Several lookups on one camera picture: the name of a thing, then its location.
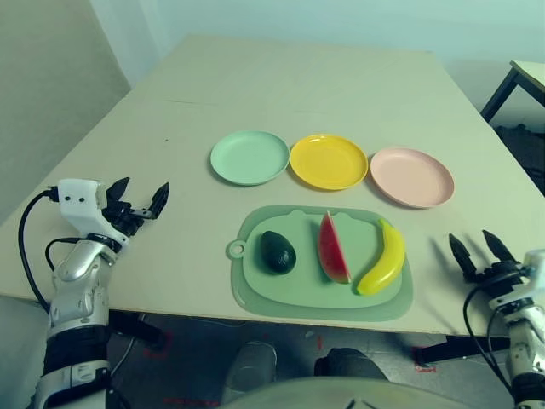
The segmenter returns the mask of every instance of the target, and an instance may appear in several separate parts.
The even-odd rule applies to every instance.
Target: wall
[[[2,222],[129,85],[87,1],[0,1],[0,73]],[[28,405],[46,325],[35,305],[0,297],[0,407]]]
[[[545,62],[543,0],[91,0],[131,85],[187,33],[434,51],[482,108],[510,60]],[[496,123],[545,130],[517,90]]]

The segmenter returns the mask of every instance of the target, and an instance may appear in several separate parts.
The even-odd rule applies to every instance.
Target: banana
[[[386,220],[380,219],[384,251],[375,266],[359,281],[357,290],[364,296],[372,296],[390,285],[401,272],[405,260],[405,243],[401,232]]]

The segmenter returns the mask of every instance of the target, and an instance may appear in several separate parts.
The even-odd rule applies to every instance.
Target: pink plate
[[[390,199],[417,208],[441,205],[454,193],[454,179],[437,159],[407,147],[376,153],[370,172]]]

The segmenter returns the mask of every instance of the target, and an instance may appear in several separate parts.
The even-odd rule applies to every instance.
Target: avocado
[[[287,274],[295,266],[295,250],[290,242],[275,232],[265,232],[261,236],[261,258],[277,274]]]

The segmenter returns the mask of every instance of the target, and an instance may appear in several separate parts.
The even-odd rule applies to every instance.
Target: cutting board handle hole
[[[231,258],[241,258],[246,250],[246,242],[243,240],[235,240],[227,247],[227,254]]]

